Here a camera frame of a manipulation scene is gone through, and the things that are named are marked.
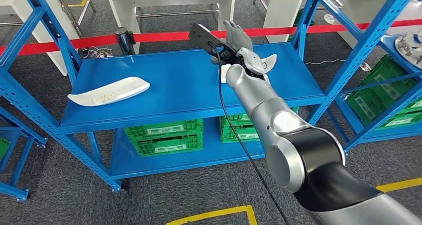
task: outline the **blue shelf board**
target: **blue shelf board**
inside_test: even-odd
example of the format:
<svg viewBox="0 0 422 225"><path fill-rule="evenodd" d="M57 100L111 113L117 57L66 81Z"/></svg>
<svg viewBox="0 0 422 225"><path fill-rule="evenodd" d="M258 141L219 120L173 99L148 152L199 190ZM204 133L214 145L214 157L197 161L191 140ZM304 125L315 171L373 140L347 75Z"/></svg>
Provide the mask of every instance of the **blue shelf board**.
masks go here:
<svg viewBox="0 0 422 225"><path fill-rule="evenodd" d="M268 76L289 106L323 101L324 93L290 43L256 45L254 50L262 58L277 54ZM99 107L69 101L59 130L70 134L223 115L217 68L210 55L200 49L84 60L73 94L131 76L146 80L151 87L133 98ZM227 84L222 93L229 113L244 112Z"/></svg>
<svg viewBox="0 0 422 225"><path fill-rule="evenodd" d="M400 66L403 67L409 74L421 72L422 70L418 67L414 66L412 63L410 63L408 60L406 60L403 56L400 55L400 53L397 51L394 42L396 41L396 38L399 35L385 35L381 37L381 41L379 42L379 45L396 60Z"/></svg>
<svg viewBox="0 0 422 225"><path fill-rule="evenodd" d="M362 139L362 143L375 142L388 139L406 138L422 135L422 122L414 125L400 126L391 129L376 130Z"/></svg>
<svg viewBox="0 0 422 225"><path fill-rule="evenodd" d="M265 157L260 142L244 143L252 158ZM111 154L113 179L124 179L248 160L239 143L221 143L218 118L204 119L204 149L141 158L122 129L116 130Z"/></svg>

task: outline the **green crate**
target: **green crate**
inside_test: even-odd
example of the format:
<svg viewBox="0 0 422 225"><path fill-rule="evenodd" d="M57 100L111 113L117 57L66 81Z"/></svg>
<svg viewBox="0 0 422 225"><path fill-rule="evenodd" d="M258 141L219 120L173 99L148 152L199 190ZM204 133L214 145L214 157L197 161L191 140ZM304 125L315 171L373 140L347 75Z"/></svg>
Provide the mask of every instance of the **green crate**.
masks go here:
<svg viewBox="0 0 422 225"><path fill-rule="evenodd" d="M422 111L422 97L416 101L409 103L400 113L417 112Z"/></svg>
<svg viewBox="0 0 422 225"><path fill-rule="evenodd" d="M259 141L258 133L252 124L233 125L242 142ZM222 143L238 142L236 135L230 125L223 123L220 117L220 141Z"/></svg>
<svg viewBox="0 0 422 225"><path fill-rule="evenodd" d="M9 149L10 142L0 137L0 160L3 159L3 156L7 153Z"/></svg>
<svg viewBox="0 0 422 225"><path fill-rule="evenodd" d="M296 15L295 22L293 23L293 27L298 26L298 23L299 23L299 20L301 19L301 16L302 16L302 9L300 9L300 10L298 11L298 15ZM312 25L315 25L315 22L314 22L314 21L311 21L311 24L310 24L310 25L311 25L311 26L312 26ZM292 40L292 38L293 38L293 34L290 34L290 35L289 35L289 39L287 39L287 41Z"/></svg>
<svg viewBox="0 0 422 225"><path fill-rule="evenodd" d="M409 112L395 115L393 118L389 119L378 129L390 129L399 126L407 126L420 122L422 120L422 111L420 112Z"/></svg>
<svg viewBox="0 0 422 225"><path fill-rule="evenodd" d="M134 147L140 157L150 157L202 150L204 143L202 133L199 133L142 140L134 144Z"/></svg>
<svg viewBox="0 0 422 225"><path fill-rule="evenodd" d="M384 81L406 74L407 72L402 69L391 56L385 55L362 82L359 83L359 86ZM346 101L358 115L362 124L366 126L415 85L416 80L412 78L382 84L380 86L355 91L350 94ZM398 114L419 110L422 110L422 98L410 103Z"/></svg>
<svg viewBox="0 0 422 225"><path fill-rule="evenodd" d="M383 99L371 88L356 91L347 98L346 102L365 126L387 109L383 104Z"/></svg>
<svg viewBox="0 0 422 225"><path fill-rule="evenodd" d="M176 122L151 124L128 127L124 129L132 143L136 143L146 138L165 138L173 136L181 136L186 134L199 134L204 129L202 119L189 119Z"/></svg>
<svg viewBox="0 0 422 225"><path fill-rule="evenodd" d="M406 75L407 72L397 64L390 56L385 55L375 65L371 72L363 79L360 85L367 85L374 82L385 81L390 78ZM371 89L383 99L385 107L390 107L398 98L416 85L413 78L404 79L396 82L382 84Z"/></svg>

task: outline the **black cable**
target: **black cable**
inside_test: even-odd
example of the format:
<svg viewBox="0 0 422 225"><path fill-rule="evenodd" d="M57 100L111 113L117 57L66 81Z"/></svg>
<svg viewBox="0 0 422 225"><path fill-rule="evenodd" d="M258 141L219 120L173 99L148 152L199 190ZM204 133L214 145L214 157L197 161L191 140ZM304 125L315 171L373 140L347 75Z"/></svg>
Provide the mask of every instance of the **black cable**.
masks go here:
<svg viewBox="0 0 422 225"><path fill-rule="evenodd" d="M242 140L240 139L239 135L237 134L236 130L234 129L233 125L231 124L230 118L228 117L227 111L225 109L223 96L222 96L222 92L221 92L221 58L220 58L220 54L218 53L217 48L214 46L214 44L212 44L211 42L208 42L208 45L211 46L214 49L215 53L217 54L217 59L218 59L218 93L219 93L219 96L220 96L221 106L223 107L224 115L227 118L228 124L230 125L230 128L233 130L234 135L236 135L237 140L239 140L239 143L242 146L243 150L245 151L246 155L248 156L249 161L251 162L253 168L255 169L255 172L258 174L259 179L261 179L262 184L264 185L265 189L267 190L268 194L270 195L271 199L273 200L275 206L277 207L278 212L280 213L281 217L284 220L284 223L286 225L289 225L289 223L287 222L286 216L284 215L284 213L281 210L280 206L278 205L276 199L274 198L273 194L271 193L270 189L268 188L268 185L265 182L264 178L262 177L261 173L259 172L258 167L256 167L255 162L252 160L252 157L250 156L248 150L246 149L245 145L243 144Z"/></svg>

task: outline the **white plate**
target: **white plate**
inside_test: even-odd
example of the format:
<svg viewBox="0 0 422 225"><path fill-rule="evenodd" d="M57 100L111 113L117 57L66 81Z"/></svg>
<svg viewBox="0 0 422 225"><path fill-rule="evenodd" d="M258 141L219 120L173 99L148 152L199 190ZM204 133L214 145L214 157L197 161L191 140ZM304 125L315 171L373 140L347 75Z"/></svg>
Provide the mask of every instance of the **white plate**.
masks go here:
<svg viewBox="0 0 422 225"><path fill-rule="evenodd" d="M136 96L149 88L150 84L139 77L127 77L78 95L67 97L76 104L86 107L102 106Z"/></svg>

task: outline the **white table leg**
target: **white table leg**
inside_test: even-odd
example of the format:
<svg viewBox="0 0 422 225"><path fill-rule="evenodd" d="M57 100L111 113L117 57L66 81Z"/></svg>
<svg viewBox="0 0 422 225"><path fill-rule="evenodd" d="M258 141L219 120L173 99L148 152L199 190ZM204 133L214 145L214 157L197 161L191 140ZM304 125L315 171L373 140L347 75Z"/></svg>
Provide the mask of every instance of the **white table leg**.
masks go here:
<svg viewBox="0 0 422 225"><path fill-rule="evenodd" d="M119 27L125 27L134 34L141 33L134 11L135 4L133 0L109 0L109 2ZM138 42L133 46L136 54L139 53L139 45L140 43Z"/></svg>
<svg viewBox="0 0 422 225"><path fill-rule="evenodd" d="M59 21L60 25L62 26L63 30L65 31L66 35L69 39L76 39L79 38L76 30L70 23L67 15L61 10L61 4L58 0L46 0L48 5L50 6L51 10L53 11L54 15L56 16L57 20ZM13 10L19 16L19 18L25 22L26 19L32 12L31 6L29 6L28 1L26 0L14 0L12 4ZM35 27L32 35L38 42L52 42L53 39L51 38L48 31L45 29L42 23L38 23ZM51 58L63 76L67 75L66 66L63 61L62 54L60 52L47 52L47 55Z"/></svg>
<svg viewBox="0 0 422 225"><path fill-rule="evenodd" d="M301 2L302 0L270 0L264 28L293 26ZM269 42L275 43L285 42L288 37L288 35L274 35L267 36L267 39Z"/></svg>
<svg viewBox="0 0 422 225"><path fill-rule="evenodd" d="M218 0L220 12L218 14L218 29L224 30L223 22L225 20L233 21L234 0Z"/></svg>

